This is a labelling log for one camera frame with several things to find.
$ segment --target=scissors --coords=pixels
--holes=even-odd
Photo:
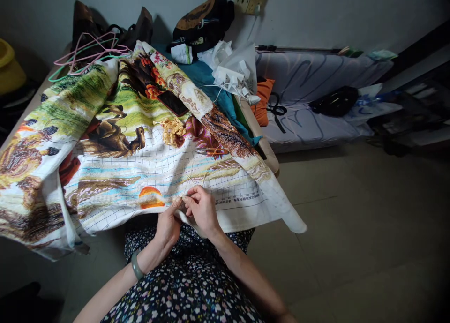
[[[197,149],[197,153],[199,154],[205,154],[209,157],[212,157],[214,155],[226,155],[229,154],[230,152],[227,151],[226,149],[211,149],[211,148],[199,148]]]

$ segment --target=teal cloth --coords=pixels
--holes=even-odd
[[[162,45],[154,45],[155,49],[159,50],[165,57],[169,60],[173,61],[171,54],[165,51],[165,46]],[[234,110],[233,98],[231,93],[222,90],[220,92],[219,97],[217,94],[220,91],[220,87],[217,86],[204,86],[214,84],[214,77],[212,76],[211,68],[202,61],[195,60],[191,65],[187,64],[177,64],[178,67],[183,70],[190,80],[212,100],[215,101],[215,104],[220,112],[222,112],[230,121],[230,123],[237,128],[239,133],[252,145],[256,146],[259,140],[262,138],[259,137],[250,137],[248,130],[237,120],[236,111]]]

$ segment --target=woman's right hand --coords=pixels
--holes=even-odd
[[[186,216],[194,216],[197,225],[206,234],[208,239],[222,233],[219,221],[217,220],[216,202],[202,186],[192,187],[184,196],[186,204]]]

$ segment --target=hand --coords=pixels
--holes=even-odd
[[[158,216],[155,239],[163,246],[172,248],[180,237],[181,221],[175,217],[175,211],[181,206],[181,198],[178,196],[163,213]]]
[[[186,204],[186,216],[194,215],[195,221],[200,229],[206,234],[208,239],[223,233],[217,220],[216,205],[214,197],[209,194],[202,186],[192,187],[184,196],[183,201]]]

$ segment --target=yellow bucket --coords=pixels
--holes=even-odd
[[[0,96],[25,84],[27,75],[14,58],[14,49],[0,38]]]

